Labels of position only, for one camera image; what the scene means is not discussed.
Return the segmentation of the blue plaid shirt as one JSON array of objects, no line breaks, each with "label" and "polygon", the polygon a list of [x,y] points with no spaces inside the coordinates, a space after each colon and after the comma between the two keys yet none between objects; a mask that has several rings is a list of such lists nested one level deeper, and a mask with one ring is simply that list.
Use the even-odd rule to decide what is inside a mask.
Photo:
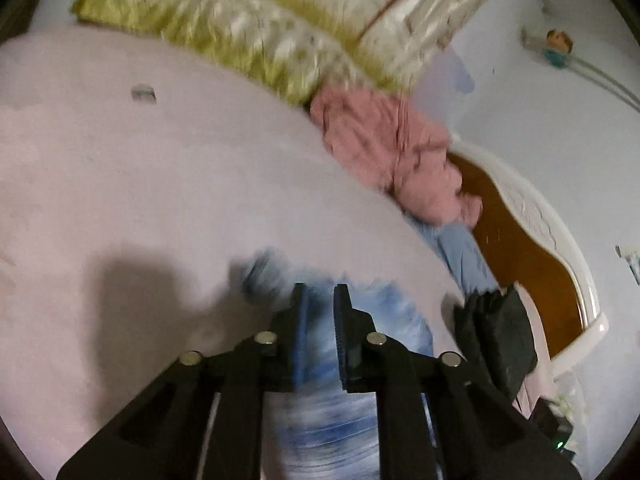
[{"label": "blue plaid shirt", "polygon": [[308,290],[305,353],[292,393],[266,397],[262,478],[376,479],[378,420],[372,393],[344,391],[338,371],[331,274],[294,266],[265,250],[240,266],[239,286],[250,304],[272,314],[288,308],[294,286]]}]

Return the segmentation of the black garment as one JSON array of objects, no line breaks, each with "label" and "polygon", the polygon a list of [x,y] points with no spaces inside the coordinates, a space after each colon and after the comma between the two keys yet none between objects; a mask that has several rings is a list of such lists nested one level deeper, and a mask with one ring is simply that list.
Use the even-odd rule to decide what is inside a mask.
[{"label": "black garment", "polygon": [[455,307],[454,339],[465,359],[509,401],[538,364],[528,314],[514,285],[473,292],[463,307]]}]

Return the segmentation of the light blue garment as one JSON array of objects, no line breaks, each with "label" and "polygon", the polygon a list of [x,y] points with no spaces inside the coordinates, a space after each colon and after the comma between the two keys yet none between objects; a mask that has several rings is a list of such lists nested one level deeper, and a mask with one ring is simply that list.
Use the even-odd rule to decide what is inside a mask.
[{"label": "light blue garment", "polygon": [[406,219],[445,263],[465,297],[474,292],[493,292],[499,288],[472,232],[462,224],[431,226],[410,214]]}]

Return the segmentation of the wooden bed headboard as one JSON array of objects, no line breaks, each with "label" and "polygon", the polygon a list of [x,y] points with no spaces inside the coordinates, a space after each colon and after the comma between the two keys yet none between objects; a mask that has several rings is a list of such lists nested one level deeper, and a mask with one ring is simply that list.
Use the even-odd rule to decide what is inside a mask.
[{"label": "wooden bed headboard", "polygon": [[526,178],[486,148],[454,136],[450,159],[483,212],[474,237],[501,285],[532,296],[555,377],[578,366],[608,332],[596,283],[574,236]]}]

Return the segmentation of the pink bed sheet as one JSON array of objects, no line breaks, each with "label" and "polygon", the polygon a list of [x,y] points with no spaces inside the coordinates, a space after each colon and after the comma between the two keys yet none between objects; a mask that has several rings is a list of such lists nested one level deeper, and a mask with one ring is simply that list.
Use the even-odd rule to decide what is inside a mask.
[{"label": "pink bed sheet", "polygon": [[[157,102],[134,102],[135,84]],[[268,330],[277,313],[239,286],[265,250],[331,274],[379,332],[456,352],[491,385],[454,341],[445,263],[305,114],[120,32],[2,46],[1,416],[43,477],[61,479],[183,353],[218,356]]]}]

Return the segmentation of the pink crumpled garment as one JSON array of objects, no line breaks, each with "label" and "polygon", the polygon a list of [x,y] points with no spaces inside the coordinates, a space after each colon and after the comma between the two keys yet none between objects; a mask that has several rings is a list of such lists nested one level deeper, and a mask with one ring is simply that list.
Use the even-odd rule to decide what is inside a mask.
[{"label": "pink crumpled garment", "polygon": [[326,150],[407,214],[432,226],[472,228],[480,220],[482,200],[462,191],[462,174],[449,160],[449,131],[405,96],[326,87],[311,101],[310,117]]}]

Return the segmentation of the small black hair clip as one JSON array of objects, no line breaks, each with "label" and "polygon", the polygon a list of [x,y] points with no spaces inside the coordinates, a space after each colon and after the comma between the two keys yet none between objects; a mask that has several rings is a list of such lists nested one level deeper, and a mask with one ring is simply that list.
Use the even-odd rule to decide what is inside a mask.
[{"label": "small black hair clip", "polygon": [[131,90],[131,99],[134,102],[143,102],[148,104],[155,104],[157,102],[157,97],[155,94],[155,90],[149,84],[135,84]]}]

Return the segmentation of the green floral folded quilt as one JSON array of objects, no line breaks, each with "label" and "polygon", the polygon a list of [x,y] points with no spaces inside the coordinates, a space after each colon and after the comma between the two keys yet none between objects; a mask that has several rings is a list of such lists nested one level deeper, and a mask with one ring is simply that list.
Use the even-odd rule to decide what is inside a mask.
[{"label": "green floral folded quilt", "polygon": [[293,105],[325,84],[411,91],[486,0],[76,0],[78,20],[163,39]]}]

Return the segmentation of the wall hook with toy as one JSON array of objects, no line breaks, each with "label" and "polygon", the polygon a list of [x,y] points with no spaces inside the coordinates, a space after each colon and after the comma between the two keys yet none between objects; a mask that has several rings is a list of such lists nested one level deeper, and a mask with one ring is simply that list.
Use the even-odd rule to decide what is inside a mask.
[{"label": "wall hook with toy", "polygon": [[574,40],[565,30],[551,29],[546,36],[541,37],[532,35],[522,28],[520,38],[525,50],[536,53],[550,66],[557,70],[571,72],[591,82],[636,112],[639,111],[639,97],[602,68],[578,58],[574,53]]}]

